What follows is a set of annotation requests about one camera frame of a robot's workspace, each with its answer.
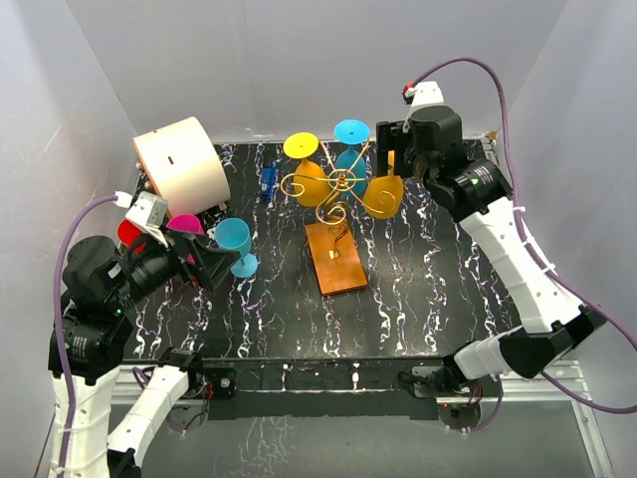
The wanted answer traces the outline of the teal wine glass back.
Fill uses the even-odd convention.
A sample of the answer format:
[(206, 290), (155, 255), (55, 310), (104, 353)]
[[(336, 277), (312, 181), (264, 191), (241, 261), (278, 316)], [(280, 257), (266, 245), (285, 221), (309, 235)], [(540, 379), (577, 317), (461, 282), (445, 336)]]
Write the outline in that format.
[(368, 140), (369, 127), (359, 119), (344, 119), (334, 127), (334, 136), (346, 145), (346, 149), (338, 156), (334, 165), (337, 169), (349, 170), (349, 178), (356, 178), (356, 181), (351, 183), (348, 195), (354, 193), (361, 196), (366, 187), (367, 166), (364, 156), (358, 158), (359, 151), (356, 148)]

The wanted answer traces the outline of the light blue wine glass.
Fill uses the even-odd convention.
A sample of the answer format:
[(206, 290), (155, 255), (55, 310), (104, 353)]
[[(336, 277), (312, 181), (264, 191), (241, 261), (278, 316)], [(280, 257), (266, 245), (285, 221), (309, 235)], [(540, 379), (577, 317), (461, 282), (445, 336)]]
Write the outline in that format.
[(231, 267), (236, 278), (246, 279), (257, 272), (259, 261), (252, 253), (252, 234), (244, 220), (236, 217), (222, 220), (214, 230), (214, 240), (220, 248), (240, 254)]

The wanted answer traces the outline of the pink wine glass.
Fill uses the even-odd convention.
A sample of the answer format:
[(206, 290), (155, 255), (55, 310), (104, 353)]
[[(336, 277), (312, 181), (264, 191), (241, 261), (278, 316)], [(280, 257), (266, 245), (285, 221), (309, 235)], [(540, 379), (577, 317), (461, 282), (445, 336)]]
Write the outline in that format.
[(204, 229), (199, 218), (192, 214), (180, 214), (172, 217), (168, 220), (166, 229), (169, 231), (192, 233), (196, 235), (204, 234)]

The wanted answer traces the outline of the red wine glass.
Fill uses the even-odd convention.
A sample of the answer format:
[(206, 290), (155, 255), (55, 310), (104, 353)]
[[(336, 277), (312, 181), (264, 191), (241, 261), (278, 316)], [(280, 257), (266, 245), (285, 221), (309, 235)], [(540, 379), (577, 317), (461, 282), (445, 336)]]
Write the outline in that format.
[(142, 231), (127, 219), (122, 220), (117, 228), (117, 237), (127, 248), (129, 248), (141, 234)]

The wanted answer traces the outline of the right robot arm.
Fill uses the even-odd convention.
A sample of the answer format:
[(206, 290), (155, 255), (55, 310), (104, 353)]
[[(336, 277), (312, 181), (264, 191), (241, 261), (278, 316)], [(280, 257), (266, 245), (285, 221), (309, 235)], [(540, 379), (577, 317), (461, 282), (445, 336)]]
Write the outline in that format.
[(403, 121), (376, 126), (377, 173), (419, 180), (489, 259), (518, 310), (518, 327), (474, 341), (444, 357), (433, 373), (464, 395), (480, 378), (513, 371), (534, 378), (605, 324), (591, 307), (538, 265), (516, 228), (513, 190), (490, 160), (463, 146), (462, 121), (447, 106), (424, 107)]

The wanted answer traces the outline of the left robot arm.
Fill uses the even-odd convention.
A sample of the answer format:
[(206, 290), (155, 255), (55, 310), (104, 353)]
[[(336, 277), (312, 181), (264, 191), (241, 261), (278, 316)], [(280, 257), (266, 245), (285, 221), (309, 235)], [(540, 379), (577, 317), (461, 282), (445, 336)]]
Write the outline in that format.
[(193, 233), (148, 234), (120, 253), (105, 236), (64, 246), (48, 369), (55, 394), (52, 477), (138, 477), (161, 424), (182, 397), (199, 394), (206, 374), (200, 353), (168, 349), (115, 429), (111, 398), (134, 307), (175, 277), (214, 291), (240, 255), (208, 247)]

